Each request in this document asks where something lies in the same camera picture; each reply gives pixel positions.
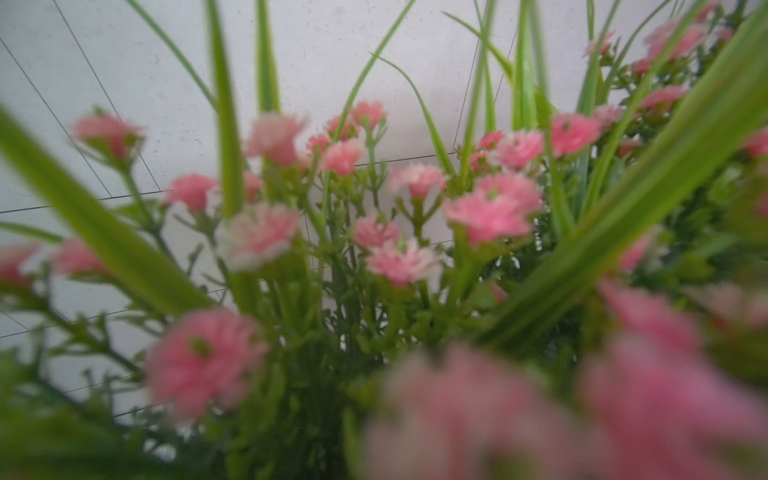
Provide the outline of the pink flower pot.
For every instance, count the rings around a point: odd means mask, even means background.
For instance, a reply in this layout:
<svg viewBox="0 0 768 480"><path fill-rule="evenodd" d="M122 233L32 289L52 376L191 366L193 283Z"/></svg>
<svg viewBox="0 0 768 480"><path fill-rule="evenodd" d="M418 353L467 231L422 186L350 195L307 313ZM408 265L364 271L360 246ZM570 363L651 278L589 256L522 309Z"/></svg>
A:
<svg viewBox="0 0 768 480"><path fill-rule="evenodd" d="M206 5L218 177L101 206L8 111L6 162L69 226L18 223L1 306L5 479L763 479L767 5L676 9L626 63L591 30L575 112L539 5L500 56L511 124L370 162L350 96L303 149L258 2L235 116Z"/></svg>

